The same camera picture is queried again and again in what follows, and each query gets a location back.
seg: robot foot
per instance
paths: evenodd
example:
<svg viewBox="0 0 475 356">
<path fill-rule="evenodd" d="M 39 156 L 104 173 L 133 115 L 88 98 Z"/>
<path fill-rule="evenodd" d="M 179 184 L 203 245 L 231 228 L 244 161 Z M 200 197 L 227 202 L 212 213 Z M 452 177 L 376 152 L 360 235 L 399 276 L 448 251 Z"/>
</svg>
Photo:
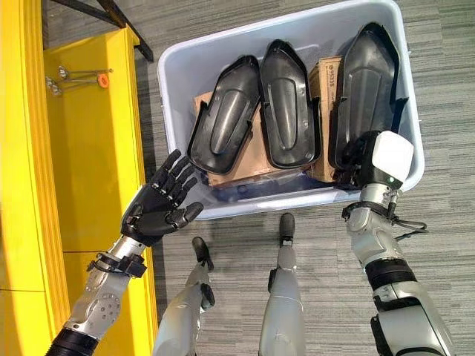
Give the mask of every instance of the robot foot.
<svg viewBox="0 0 475 356">
<path fill-rule="evenodd" d="M 207 263 L 208 271 L 211 272 L 214 269 L 214 264 L 213 264 L 213 261 L 211 260 L 211 256 L 209 255 L 208 246 L 206 245 L 204 240 L 201 237 L 196 236 L 192 240 L 191 244 L 193 245 L 193 249 L 196 254 L 197 261 L 202 262 L 203 266 L 205 265 L 205 263 Z"/>
<path fill-rule="evenodd" d="M 292 246 L 295 232 L 295 218 L 291 213 L 285 213 L 281 216 L 280 236 L 281 247 L 283 245 Z"/>
</svg>

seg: robot leg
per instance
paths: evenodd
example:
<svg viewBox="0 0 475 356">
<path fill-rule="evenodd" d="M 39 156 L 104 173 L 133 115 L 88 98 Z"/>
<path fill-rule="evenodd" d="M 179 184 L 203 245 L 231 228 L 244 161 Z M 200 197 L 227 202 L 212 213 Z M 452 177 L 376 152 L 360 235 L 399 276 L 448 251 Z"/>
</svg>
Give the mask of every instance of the robot leg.
<svg viewBox="0 0 475 356">
<path fill-rule="evenodd" d="M 283 234 L 286 224 L 292 225 L 291 234 Z M 293 216 L 285 214 L 281 218 L 277 268 L 269 275 L 270 296 L 262 325 L 260 356 L 305 355 L 304 308 L 295 276 L 297 266 L 292 239 Z"/>
<path fill-rule="evenodd" d="M 214 305 L 208 276 L 213 264 L 208 248 L 200 237 L 193 239 L 193 246 L 198 263 L 189 275 L 185 288 L 173 298 L 163 315 L 153 356 L 195 356 L 200 313 Z"/>
</svg>

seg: white plastic bin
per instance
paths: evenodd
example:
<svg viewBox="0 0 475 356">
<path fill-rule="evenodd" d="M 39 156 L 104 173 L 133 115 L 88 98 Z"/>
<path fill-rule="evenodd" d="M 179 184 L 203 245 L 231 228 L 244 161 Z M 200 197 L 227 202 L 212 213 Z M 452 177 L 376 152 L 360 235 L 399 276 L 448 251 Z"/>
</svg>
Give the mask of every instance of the white plastic bin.
<svg viewBox="0 0 475 356">
<path fill-rule="evenodd" d="M 321 57 L 337 54 L 368 22 L 382 24 L 399 51 L 400 73 L 396 97 L 409 98 L 399 133 L 411 141 L 415 148 L 410 174 L 402 189 L 407 191 L 413 188 L 424 172 L 424 154 L 402 15 L 397 4 L 391 0 L 331 4 L 214 33 L 168 48 L 158 63 L 168 149 L 172 151 L 179 148 L 186 152 L 196 119 L 193 98 L 212 91 L 222 69 L 237 57 L 252 54 L 261 59 L 272 40 L 283 39 L 292 44 L 307 70 L 310 70 Z M 224 191 L 199 183 L 187 199 L 199 200 L 205 205 L 199 219 L 207 220 L 357 200 L 358 196 L 357 191 L 315 188 L 315 184 L 302 176 L 294 176 L 280 178 L 268 185 L 258 183 Z"/>
</svg>

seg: robot finger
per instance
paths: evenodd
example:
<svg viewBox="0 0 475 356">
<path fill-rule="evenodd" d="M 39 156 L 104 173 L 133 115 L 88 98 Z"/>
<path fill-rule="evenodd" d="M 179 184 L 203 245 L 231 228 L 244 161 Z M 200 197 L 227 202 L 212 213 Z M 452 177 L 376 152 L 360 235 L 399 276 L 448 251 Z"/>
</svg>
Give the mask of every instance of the robot finger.
<svg viewBox="0 0 475 356">
<path fill-rule="evenodd" d="M 186 180 L 188 179 L 188 177 L 190 177 L 194 172 L 194 168 L 192 165 L 189 165 L 186 170 L 184 170 L 183 172 L 181 172 L 181 175 L 177 178 L 177 184 L 179 185 L 182 185 L 184 182 L 186 182 Z"/>
<path fill-rule="evenodd" d="M 165 171 L 170 171 L 172 165 L 175 163 L 175 161 L 181 156 L 180 150 L 175 150 L 170 153 L 170 155 L 166 158 L 165 162 L 162 164 L 162 168 L 165 169 Z"/>
<path fill-rule="evenodd" d="M 168 194 L 171 189 L 173 188 L 173 186 L 175 185 L 175 178 L 173 178 L 173 176 L 170 174 L 165 182 L 165 184 L 161 187 L 161 191 L 164 193 L 164 194 Z"/>
<path fill-rule="evenodd" d="M 180 155 L 181 153 L 179 150 L 171 152 L 162 166 L 158 168 L 157 172 L 155 172 L 154 176 L 151 178 L 150 184 L 152 187 L 156 189 L 163 187 L 163 185 L 166 183 L 166 180 L 168 179 L 168 171 L 171 169 L 172 165 L 175 163 L 178 157 L 180 157 Z"/>
<path fill-rule="evenodd" d="M 187 156 L 180 159 L 180 161 L 178 161 L 177 164 L 171 169 L 170 175 L 172 175 L 174 178 L 178 177 L 180 172 L 186 167 L 186 165 L 188 165 L 189 162 L 190 160 Z"/>
<path fill-rule="evenodd" d="M 178 197 L 178 194 L 180 194 L 180 192 L 182 190 L 186 190 L 186 192 L 188 192 L 191 187 L 193 187 L 193 185 L 195 185 L 197 183 L 197 179 L 196 178 L 191 178 L 186 184 L 186 188 L 182 186 L 182 182 L 179 181 L 177 179 L 177 181 L 175 182 L 175 185 L 174 187 L 170 190 L 170 193 L 168 193 L 168 196 L 172 199 L 172 200 L 175 200 L 177 197 Z"/>
<path fill-rule="evenodd" d="M 160 167 L 154 176 L 151 178 L 150 184 L 154 188 L 161 188 L 168 178 L 168 173 L 166 173 L 163 167 Z"/>
<path fill-rule="evenodd" d="M 185 219 L 190 223 L 203 211 L 203 204 L 200 202 L 193 202 L 186 207 Z"/>
<path fill-rule="evenodd" d="M 176 229 L 184 228 L 191 221 L 193 221 L 203 210 L 203 204 L 200 202 L 193 202 L 184 209 L 177 209 L 172 211 L 166 217 L 166 222 L 173 225 Z"/>
<path fill-rule="evenodd" d="M 192 177 L 188 182 L 186 182 L 183 185 L 183 190 L 185 191 L 185 193 L 188 193 L 190 189 L 192 189 L 196 185 L 196 183 L 198 183 L 198 179 L 196 179 L 196 177 Z"/>
<path fill-rule="evenodd" d="M 186 184 L 183 186 L 182 190 L 180 193 L 177 195 L 177 197 L 174 199 L 173 205 L 175 207 L 180 206 L 183 200 L 185 200 L 186 195 L 188 194 L 189 190 L 193 188 L 193 186 L 198 182 L 198 179 L 195 177 L 191 178 Z"/>
<path fill-rule="evenodd" d="M 174 187 L 170 190 L 170 193 L 168 193 L 168 196 L 172 200 L 175 200 L 178 197 L 178 194 L 181 192 L 181 190 L 182 190 L 181 184 L 176 182 Z"/>
</svg>

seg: robotic arm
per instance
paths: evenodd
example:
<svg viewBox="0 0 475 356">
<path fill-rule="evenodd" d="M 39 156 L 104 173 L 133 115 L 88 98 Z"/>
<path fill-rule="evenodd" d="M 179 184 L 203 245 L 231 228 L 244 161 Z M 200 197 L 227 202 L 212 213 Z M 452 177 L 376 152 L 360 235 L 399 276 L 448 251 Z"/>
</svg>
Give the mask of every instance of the robotic arm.
<svg viewBox="0 0 475 356">
<path fill-rule="evenodd" d="M 128 282 L 146 270 L 141 257 L 145 247 L 185 227 L 203 210 L 199 202 L 178 208 L 197 183 L 194 177 L 187 180 L 194 169 L 186 157 L 177 161 L 180 155 L 172 152 L 141 187 L 122 218 L 122 236 L 88 266 L 85 289 L 47 356 L 91 356 L 119 317 Z"/>
<path fill-rule="evenodd" d="M 393 132 L 374 131 L 364 135 L 358 149 L 361 158 L 352 177 L 361 188 L 360 201 L 347 206 L 342 217 L 347 221 L 352 250 L 373 288 L 378 314 L 371 320 L 371 329 L 378 353 L 455 356 L 447 327 L 397 242 L 427 232 L 425 224 L 400 220 L 394 214 L 399 189 L 409 174 L 413 146 Z M 413 231 L 395 239 L 393 225 Z"/>
</svg>

